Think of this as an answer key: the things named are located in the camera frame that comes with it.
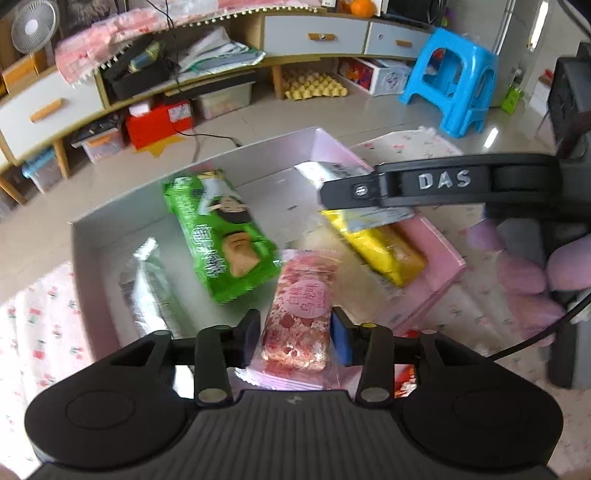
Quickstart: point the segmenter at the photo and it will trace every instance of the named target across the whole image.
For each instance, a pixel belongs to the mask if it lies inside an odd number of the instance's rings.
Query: orange
[[[375,14],[375,5],[371,0],[353,0],[351,13],[356,17],[369,18]]]

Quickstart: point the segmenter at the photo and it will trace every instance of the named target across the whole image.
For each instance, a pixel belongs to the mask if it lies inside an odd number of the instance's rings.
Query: white drawer
[[[371,22],[364,53],[416,59],[429,36],[424,31]]]
[[[350,18],[277,15],[265,18],[269,57],[311,53],[361,54],[368,22]],[[318,34],[330,40],[312,40]]]
[[[32,114],[59,99],[62,105],[58,110],[31,122]],[[55,71],[0,106],[0,131],[20,160],[38,144],[103,109],[94,77],[74,88]]]

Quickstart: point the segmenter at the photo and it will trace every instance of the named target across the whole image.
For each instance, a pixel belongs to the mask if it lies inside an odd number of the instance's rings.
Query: pink label
[[[284,293],[283,306],[297,317],[319,317],[330,310],[328,289],[318,280],[300,280]]]

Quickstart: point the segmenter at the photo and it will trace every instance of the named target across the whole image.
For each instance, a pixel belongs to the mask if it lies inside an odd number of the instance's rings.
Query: fan grille
[[[12,23],[12,43],[21,53],[35,53],[56,32],[59,13],[50,0],[33,0],[17,12]]]

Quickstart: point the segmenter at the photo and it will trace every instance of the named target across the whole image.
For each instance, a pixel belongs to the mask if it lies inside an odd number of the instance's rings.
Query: black wire
[[[162,9],[158,8],[156,5],[154,5],[150,0],[145,0],[146,2],[148,2],[153,8],[155,8],[158,12],[162,13],[164,16],[166,16],[166,23],[168,25],[168,29],[170,30],[170,34],[173,36],[173,40],[174,40],[174,53],[175,53],[175,62],[174,62],[174,67],[173,67],[173,76],[174,76],[174,81],[177,84],[177,90],[179,93],[183,93],[183,90],[181,88],[181,84],[178,81],[178,74],[179,74],[179,69],[180,69],[180,63],[178,60],[178,40],[177,40],[177,36],[175,34],[175,25],[174,25],[174,21],[173,19],[170,17],[170,15],[168,14],[168,0],[164,0],[164,4],[166,5],[166,12],[163,11]],[[193,123],[196,123],[196,119],[195,119],[195,114],[193,112],[193,105],[191,105],[191,101],[188,102],[189,103],[189,111],[191,112],[191,117],[193,118]],[[214,137],[214,138],[227,138],[228,140],[230,140],[232,143],[234,143],[234,146],[236,148],[239,148],[242,146],[242,144],[234,137],[227,137],[225,135],[211,135],[211,134],[198,134],[198,133],[194,133],[195,132],[195,127],[192,128],[193,133],[192,134],[186,134],[183,132],[180,132],[179,130],[176,130],[173,126],[173,129],[175,130],[176,133],[184,136],[184,137]]]
[[[519,352],[524,348],[527,348],[535,343],[538,343],[540,340],[543,340],[547,336],[556,333],[556,331],[562,327],[565,323],[570,322],[573,318],[575,318],[579,313],[583,311],[583,309],[591,304],[591,293],[589,293],[583,300],[575,305],[574,308],[569,310],[566,314],[564,314],[561,318],[556,320],[552,325],[546,327],[540,333],[536,333],[532,338],[524,340],[517,345],[510,346],[509,348],[505,348],[500,352],[494,353],[493,355],[489,355],[488,358],[491,360],[498,360],[499,358],[504,358],[506,356],[512,355],[513,353]]]

